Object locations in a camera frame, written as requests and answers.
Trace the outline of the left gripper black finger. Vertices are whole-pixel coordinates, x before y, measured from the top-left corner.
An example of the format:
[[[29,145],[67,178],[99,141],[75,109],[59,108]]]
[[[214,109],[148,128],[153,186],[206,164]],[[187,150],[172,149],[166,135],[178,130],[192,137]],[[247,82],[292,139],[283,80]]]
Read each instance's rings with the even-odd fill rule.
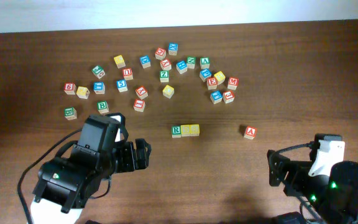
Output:
[[[143,138],[135,140],[136,148],[149,148],[150,144]]]
[[[137,170],[142,170],[142,169],[148,168],[151,152],[152,152],[152,148],[150,146],[146,146],[145,148],[137,149],[137,151],[136,151],[136,169]]]

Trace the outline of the green block letter R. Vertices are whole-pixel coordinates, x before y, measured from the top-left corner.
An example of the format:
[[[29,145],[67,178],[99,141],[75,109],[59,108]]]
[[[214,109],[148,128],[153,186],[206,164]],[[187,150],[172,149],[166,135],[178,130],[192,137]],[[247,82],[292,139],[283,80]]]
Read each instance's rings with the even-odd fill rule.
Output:
[[[172,138],[181,137],[181,126],[172,126]]]

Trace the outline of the yellow block letter S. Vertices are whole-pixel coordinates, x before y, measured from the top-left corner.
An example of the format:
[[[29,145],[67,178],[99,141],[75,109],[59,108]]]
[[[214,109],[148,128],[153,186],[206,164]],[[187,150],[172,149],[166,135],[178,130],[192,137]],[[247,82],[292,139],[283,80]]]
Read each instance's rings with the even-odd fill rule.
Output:
[[[189,124],[181,125],[180,129],[181,129],[181,136],[182,137],[191,136],[191,128],[190,128]]]
[[[200,126],[199,124],[190,125],[190,136],[199,136],[200,135]]]

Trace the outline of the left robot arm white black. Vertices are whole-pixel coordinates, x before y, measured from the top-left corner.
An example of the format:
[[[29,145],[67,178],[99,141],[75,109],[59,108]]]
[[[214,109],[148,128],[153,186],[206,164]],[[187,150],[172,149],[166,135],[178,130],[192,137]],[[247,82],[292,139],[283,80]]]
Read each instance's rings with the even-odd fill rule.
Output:
[[[60,146],[44,163],[25,208],[28,223],[75,223],[89,199],[96,199],[101,182],[114,174],[146,169],[152,152],[145,139],[128,141],[120,113],[89,116],[80,138]]]

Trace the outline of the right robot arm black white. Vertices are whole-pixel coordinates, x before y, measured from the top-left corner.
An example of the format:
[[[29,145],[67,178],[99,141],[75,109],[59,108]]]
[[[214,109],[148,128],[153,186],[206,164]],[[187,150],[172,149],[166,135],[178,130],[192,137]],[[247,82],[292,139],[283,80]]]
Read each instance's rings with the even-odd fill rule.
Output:
[[[269,184],[281,183],[287,197],[297,197],[325,223],[358,223],[358,162],[342,161],[328,175],[309,175],[311,161],[292,161],[269,150]]]

